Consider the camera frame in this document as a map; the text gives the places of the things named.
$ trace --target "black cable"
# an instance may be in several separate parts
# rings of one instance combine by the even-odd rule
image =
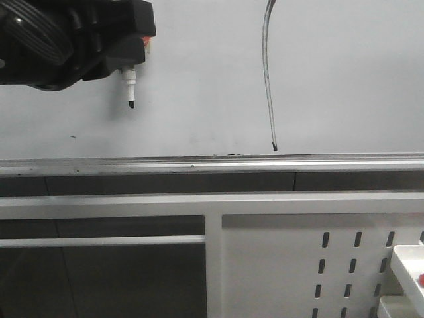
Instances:
[[[26,0],[0,0],[0,12],[4,9],[9,12],[4,31],[47,62],[62,65],[74,53],[62,29]]]

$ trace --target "rectangular hole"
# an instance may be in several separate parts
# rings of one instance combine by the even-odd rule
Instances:
[[[387,258],[382,259],[382,264],[380,265],[380,273],[384,273],[387,267]]]
[[[315,287],[315,298],[320,298],[321,297],[321,289],[322,289],[322,285],[317,285]]]
[[[344,307],[344,308],[342,308],[342,312],[340,314],[340,318],[346,318],[346,314],[347,314],[347,308]]]
[[[355,244],[353,246],[359,247],[361,239],[362,239],[362,232],[357,232],[355,236]]]
[[[323,248],[327,248],[329,245],[329,239],[330,239],[330,232],[324,232],[323,235],[323,244],[322,247]]]
[[[394,237],[395,237],[395,233],[393,231],[390,231],[389,236],[387,237],[386,247],[391,247],[391,245],[393,245]]]
[[[374,297],[380,296],[380,290],[381,289],[382,289],[382,285],[381,284],[377,284],[376,285],[376,289],[374,290]]]
[[[349,274],[355,273],[355,270],[356,270],[356,259],[355,258],[352,258],[350,260]]]
[[[350,290],[352,289],[352,284],[347,284],[346,288],[344,289],[344,298],[350,297]]]
[[[318,274],[322,274],[324,273],[324,269],[325,269],[325,260],[319,260],[319,267],[318,267]]]
[[[368,316],[368,318],[376,318],[376,308],[375,307],[372,307],[371,309],[370,309],[370,314],[369,314],[369,316]]]

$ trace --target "white wall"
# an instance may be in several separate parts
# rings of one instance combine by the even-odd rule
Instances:
[[[266,0],[152,2],[136,109],[118,74],[0,87],[1,159],[274,153]],[[277,0],[269,41],[280,154],[424,152],[424,2]]]

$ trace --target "perforated panel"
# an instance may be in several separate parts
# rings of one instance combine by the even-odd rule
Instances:
[[[225,317],[369,318],[399,294],[392,246],[417,244],[424,214],[224,215]]]

